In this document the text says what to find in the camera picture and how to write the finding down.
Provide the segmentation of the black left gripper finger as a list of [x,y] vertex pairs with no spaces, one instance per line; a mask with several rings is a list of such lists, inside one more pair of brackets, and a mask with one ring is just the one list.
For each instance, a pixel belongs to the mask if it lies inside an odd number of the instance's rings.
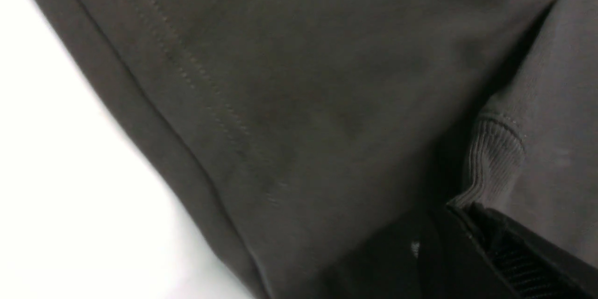
[[597,269],[493,209],[429,212],[420,235],[424,299],[595,299]]

